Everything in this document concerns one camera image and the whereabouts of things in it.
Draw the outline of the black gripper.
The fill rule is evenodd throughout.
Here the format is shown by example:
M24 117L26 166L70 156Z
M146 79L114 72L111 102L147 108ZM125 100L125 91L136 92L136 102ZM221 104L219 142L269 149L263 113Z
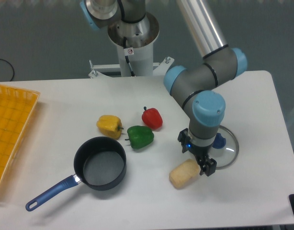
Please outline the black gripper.
M217 162L209 158L209 150L213 144L213 138L200 139L194 136L189 129L182 130L178 135L181 144L181 152L189 151L200 167L200 175L210 176L216 171Z

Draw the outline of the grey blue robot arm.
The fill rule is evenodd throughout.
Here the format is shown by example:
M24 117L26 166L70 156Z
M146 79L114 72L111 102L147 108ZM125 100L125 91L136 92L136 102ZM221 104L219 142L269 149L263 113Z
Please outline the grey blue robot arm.
M217 163L209 157L224 118L226 103L214 92L247 70L247 58L230 48L205 0L177 2L192 33L203 64L194 70L175 66L168 70L164 85L189 117L189 126L179 133L183 151L192 153L201 174L210 176ZM115 45L123 77L153 76L153 44L159 35L157 19L146 11L143 0L83 0L81 9L90 27L107 28Z

